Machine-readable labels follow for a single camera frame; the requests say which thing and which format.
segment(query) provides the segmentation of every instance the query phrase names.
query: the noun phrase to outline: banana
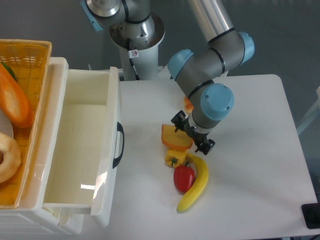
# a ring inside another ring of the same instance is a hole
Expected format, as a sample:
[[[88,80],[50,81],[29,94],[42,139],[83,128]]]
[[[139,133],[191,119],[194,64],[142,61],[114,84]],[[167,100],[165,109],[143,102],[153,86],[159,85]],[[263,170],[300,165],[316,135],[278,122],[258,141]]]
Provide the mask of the banana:
[[[180,213],[188,210],[192,204],[194,204],[205,189],[209,178],[207,164],[201,157],[188,153],[185,160],[190,163],[194,163],[197,171],[197,177],[192,187],[183,195],[176,207],[176,210]]]

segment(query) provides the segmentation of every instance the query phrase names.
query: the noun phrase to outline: bagel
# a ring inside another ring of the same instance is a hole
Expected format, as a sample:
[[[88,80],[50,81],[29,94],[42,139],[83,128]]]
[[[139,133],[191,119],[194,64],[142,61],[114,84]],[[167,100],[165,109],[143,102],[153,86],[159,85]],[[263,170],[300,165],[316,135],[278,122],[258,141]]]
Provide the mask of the bagel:
[[[0,183],[11,178],[21,163],[21,151],[16,140],[0,132]]]

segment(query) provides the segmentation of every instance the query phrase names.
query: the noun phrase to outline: white storage box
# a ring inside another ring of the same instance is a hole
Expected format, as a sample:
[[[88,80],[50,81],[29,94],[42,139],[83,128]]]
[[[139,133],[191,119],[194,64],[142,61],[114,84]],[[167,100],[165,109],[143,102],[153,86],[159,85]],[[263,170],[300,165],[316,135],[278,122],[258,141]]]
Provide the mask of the white storage box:
[[[0,233],[76,234],[84,214],[107,226],[124,149],[118,69],[68,70],[50,59],[36,153],[19,207]]]

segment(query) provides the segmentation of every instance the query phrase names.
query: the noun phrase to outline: wicker basket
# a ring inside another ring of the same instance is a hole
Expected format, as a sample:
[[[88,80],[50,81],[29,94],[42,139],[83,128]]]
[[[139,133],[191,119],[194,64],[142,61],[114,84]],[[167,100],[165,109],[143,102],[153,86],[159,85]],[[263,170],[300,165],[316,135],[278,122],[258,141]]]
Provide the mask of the wicker basket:
[[[47,41],[0,39],[0,62],[12,68],[35,112],[32,127],[13,126],[13,136],[21,150],[21,164],[13,177],[0,183],[0,209],[19,206],[32,160],[51,49],[52,44]]]

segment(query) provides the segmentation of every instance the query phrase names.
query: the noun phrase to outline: orange object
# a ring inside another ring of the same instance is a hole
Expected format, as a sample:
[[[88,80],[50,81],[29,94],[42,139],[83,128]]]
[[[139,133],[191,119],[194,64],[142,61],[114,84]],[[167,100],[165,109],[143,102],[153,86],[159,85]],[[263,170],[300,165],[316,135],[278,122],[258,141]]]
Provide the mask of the orange object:
[[[34,111],[27,95],[2,64],[0,64],[0,109],[20,128],[31,127],[34,122]]]
[[[190,114],[192,112],[192,110],[194,109],[194,106],[192,105],[192,103],[189,101],[189,99],[184,96],[183,98],[183,105],[184,105],[184,110],[186,114]]]
[[[161,140],[162,143],[173,150],[186,150],[192,147],[193,139],[184,131],[178,130],[175,132],[174,125],[162,125]]]

